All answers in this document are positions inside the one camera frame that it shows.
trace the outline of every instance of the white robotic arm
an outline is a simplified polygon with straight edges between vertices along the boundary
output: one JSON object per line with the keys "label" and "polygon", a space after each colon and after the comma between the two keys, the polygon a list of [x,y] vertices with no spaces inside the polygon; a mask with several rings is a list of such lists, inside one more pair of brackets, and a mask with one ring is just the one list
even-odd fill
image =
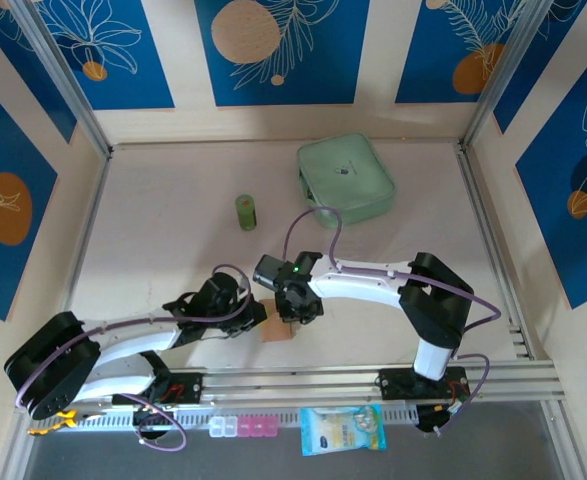
{"label": "white robotic arm", "polygon": [[[473,292],[436,257],[423,253],[412,262],[396,264],[335,262],[314,252],[302,252],[295,263],[265,255],[253,275],[275,293],[285,322],[314,320],[324,313],[324,298],[403,309],[420,337],[413,369],[427,381],[439,381],[459,346],[471,301],[436,287],[426,291],[414,278]],[[174,318],[167,318],[167,311]],[[171,382],[170,372],[153,351],[200,340],[208,328],[236,336],[265,319],[264,306],[250,292],[230,275],[216,272],[198,292],[184,294],[142,319],[80,322],[71,312],[60,313],[9,358],[5,371],[34,419],[88,398],[149,391],[154,392],[149,397],[157,397]],[[69,339],[78,341],[67,347]]]}

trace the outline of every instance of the yellow clip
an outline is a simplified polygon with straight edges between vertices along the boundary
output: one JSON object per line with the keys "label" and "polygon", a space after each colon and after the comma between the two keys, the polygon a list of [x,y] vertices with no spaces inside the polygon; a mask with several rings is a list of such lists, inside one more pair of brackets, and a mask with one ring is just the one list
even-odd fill
{"label": "yellow clip", "polygon": [[77,427],[77,422],[75,421],[76,415],[77,410],[58,412],[56,416],[61,419],[60,422],[56,423],[55,425],[51,425],[48,428],[31,428],[29,429],[29,435],[46,435],[47,433],[51,433],[54,430],[59,430],[62,427],[75,428]]}

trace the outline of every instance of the grey floor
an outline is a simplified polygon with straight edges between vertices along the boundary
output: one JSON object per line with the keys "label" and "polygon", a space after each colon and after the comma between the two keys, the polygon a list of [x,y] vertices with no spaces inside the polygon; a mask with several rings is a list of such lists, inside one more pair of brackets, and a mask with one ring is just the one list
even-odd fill
{"label": "grey floor", "polygon": [[152,451],[131,433],[58,432],[36,439],[25,478],[47,479],[535,479],[562,478],[537,403],[473,405],[442,438],[386,428],[388,450],[302,457],[300,431],[276,438],[189,434],[186,450]]}

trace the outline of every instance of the orange circle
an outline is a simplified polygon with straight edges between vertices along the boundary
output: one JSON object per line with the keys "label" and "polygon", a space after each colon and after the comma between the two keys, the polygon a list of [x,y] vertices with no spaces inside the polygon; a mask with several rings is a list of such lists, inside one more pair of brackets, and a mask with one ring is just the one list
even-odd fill
{"label": "orange circle", "polygon": [[89,61],[82,65],[82,71],[84,75],[89,77],[91,80],[101,82],[106,79],[106,68],[101,63]]}
{"label": "orange circle", "polygon": [[229,62],[261,62],[280,45],[280,27],[275,17],[255,0],[227,3],[211,24],[213,43]]}
{"label": "orange circle", "polygon": [[[31,194],[20,177],[13,173],[0,173],[0,195],[0,243],[19,245],[31,227]],[[10,203],[13,208],[2,206],[2,201]]]}
{"label": "orange circle", "polygon": [[455,91],[463,95],[482,93],[502,50],[504,45],[492,43],[464,57],[453,73]]}
{"label": "orange circle", "polygon": [[447,2],[448,0],[426,0],[424,3],[426,3],[426,8],[430,10],[437,10],[446,5]]}
{"label": "orange circle", "polygon": [[2,8],[4,10],[8,10],[9,8],[11,8],[8,0],[0,0],[0,8]]}
{"label": "orange circle", "polygon": [[582,190],[576,190],[569,196],[567,203],[569,213],[577,220],[587,214],[587,194]]}
{"label": "orange circle", "polygon": [[282,75],[273,75],[271,77],[271,84],[275,87],[279,87],[280,85],[284,85],[284,77]]}

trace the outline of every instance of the green cylinder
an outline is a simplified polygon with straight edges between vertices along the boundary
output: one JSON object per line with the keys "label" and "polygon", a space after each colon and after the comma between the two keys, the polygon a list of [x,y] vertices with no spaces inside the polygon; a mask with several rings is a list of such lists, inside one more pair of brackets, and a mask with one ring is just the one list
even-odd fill
{"label": "green cylinder", "polygon": [[255,201],[250,195],[240,195],[235,199],[235,210],[237,219],[240,222],[242,230],[253,230],[257,227],[257,217],[255,216]]}

